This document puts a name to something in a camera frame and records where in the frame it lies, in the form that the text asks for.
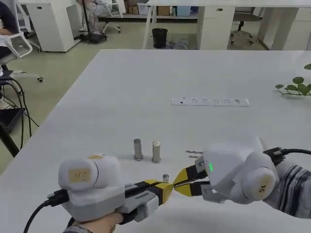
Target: silver cylinder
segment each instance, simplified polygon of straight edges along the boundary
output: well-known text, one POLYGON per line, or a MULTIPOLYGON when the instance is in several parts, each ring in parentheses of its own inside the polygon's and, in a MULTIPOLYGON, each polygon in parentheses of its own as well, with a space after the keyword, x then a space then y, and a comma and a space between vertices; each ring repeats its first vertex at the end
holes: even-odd
POLYGON ((163 182, 169 183, 169 175, 168 174, 163 174, 163 182))
POLYGON ((142 151, 141 151, 141 140, 135 139, 134 140, 134 159, 136 161, 140 161, 144 158, 142 151))
POLYGON ((152 143, 152 162, 158 164, 161 162, 160 156, 160 142, 153 142, 152 143))

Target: floor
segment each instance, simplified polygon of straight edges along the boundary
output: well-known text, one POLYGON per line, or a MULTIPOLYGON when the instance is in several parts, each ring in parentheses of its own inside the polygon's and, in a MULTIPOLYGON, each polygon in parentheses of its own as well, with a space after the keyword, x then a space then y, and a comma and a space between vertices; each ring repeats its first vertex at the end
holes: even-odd
MULTIPOLYGON (((88 63, 97 54, 100 49, 140 49, 142 45, 145 23, 143 22, 122 22, 120 23, 122 32, 107 31, 108 40, 99 45, 89 45, 80 43, 67 53, 38 53, 34 50, 27 57, 13 61, 9 64, 12 70, 25 70, 28 73, 38 74, 44 78, 43 83, 36 80, 18 80, 25 92, 26 101, 31 117, 40 125, 48 116, 54 106, 59 102, 62 96, 71 87, 88 63)), ((196 32, 194 23, 159 23, 157 27, 168 29, 172 38, 181 38, 186 34, 196 32)), ((245 31, 256 34, 259 23, 249 23, 243 28, 245 31)), ((152 39, 149 41, 149 48, 152 46, 152 39)), ((263 47, 257 43, 253 46, 238 46, 231 49, 242 50, 263 50, 263 47)), ((17 102, 15 93, 6 87, 5 94, 17 102)), ((28 126, 25 122, 25 142, 29 139, 28 126)), ((17 145, 20 144, 20 123, 11 133, 17 145)), ((2 143, 0 143, 0 174, 12 160, 12 156, 2 143)))

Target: striped sleeve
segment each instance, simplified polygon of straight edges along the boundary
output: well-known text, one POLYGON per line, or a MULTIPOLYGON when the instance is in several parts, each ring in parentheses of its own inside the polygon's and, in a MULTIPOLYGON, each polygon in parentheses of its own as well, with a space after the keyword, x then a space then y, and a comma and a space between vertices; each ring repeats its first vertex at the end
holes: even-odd
POLYGON ((276 169, 280 183, 264 202, 291 216, 311 218, 311 172, 289 161, 276 169))

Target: white chair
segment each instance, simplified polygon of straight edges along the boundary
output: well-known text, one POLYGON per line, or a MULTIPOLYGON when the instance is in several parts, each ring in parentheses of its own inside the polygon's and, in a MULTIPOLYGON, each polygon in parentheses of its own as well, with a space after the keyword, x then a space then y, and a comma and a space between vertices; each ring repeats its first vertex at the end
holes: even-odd
POLYGON ((109 23, 110 17, 120 17, 123 18, 123 14, 126 12, 124 0, 112 0, 112 4, 107 4, 106 6, 112 6, 112 10, 109 10, 109 14, 99 16, 99 18, 104 18, 106 21, 106 25, 103 29, 103 33, 105 34, 107 28, 116 29, 119 33, 121 33, 120 25, 115 23, 109 23))
MULTIPOLYGON (((8 71, 7 64, 13 60, 20 59, 29 53, 32 52, 33 47, 31 44, 27 41, 27 39, 24 36, 24 33, 20 31, 19 23, 18 23, 18 17, 17 17, 17 5, 16 0, 1 0, 3 3, 5 3, 12 11, 13 15, 16 19, 16 24, 19 32, 14 35, 9 36, 0 36, 0 40, 2 40, 5 45, 10 49, 11 53, 5 57, 2 57, 0 59, 0 66, 4 71, 8 71)), ((15 70, 10 72, 10 77, 14 79, 19 78, 33 78, 37 79, 40 83, 43 82, 43 78, 36 74, 28 74, 25 71, 21 70, 15 70)), ((17 88, 19 92, 21 92, 21 89, 14 83, 12 84, 17 88)))
POLYGON ((28 10, 26 8, 26 5, 21 5, 19 1, 16 2, 17 5, 17 18, 19 23, 19 28, 22 32, 24 32, 24 35, 28 42, 32 45, 38 48, 38 52, 42 52, 41 46, 39 43, 36 43, 36 41, 31 40, 29 37, 35 35, 35 29, 31 22, 28 10))

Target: green leaf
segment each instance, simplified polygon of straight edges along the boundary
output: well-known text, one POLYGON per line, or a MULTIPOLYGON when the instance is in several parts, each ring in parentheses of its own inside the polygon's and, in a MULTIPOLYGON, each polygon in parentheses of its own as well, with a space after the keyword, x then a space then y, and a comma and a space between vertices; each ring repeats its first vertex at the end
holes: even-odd
POLYGON ((308 64, 304 67, 304 69, 308 69, 308 70, 311 70, 311 64, 308 64))
POLYGON ((288 85, 286 87, 286 90, 289 90, 289 91, 298 91, 297 87, 294 86, 294 85, 288 85))
POLYGON ((305 86, 304 84, 298 84, 298 90, 301 92, 301 94, 303 94, 304 96, 308 94, 308 92, 310 91, 308 89, 307 86, 305 86))
POLYGON ((296 78, 293 78, 293 83, 294 84, 302 84, 304 80, 305 79, 302 77, 296 77, 296 78))
POLYGON ((283 86, 284 85, 282 85, 282 84, 278 84, 278 85, 276 85, 276 89, 281 89, 283 86))

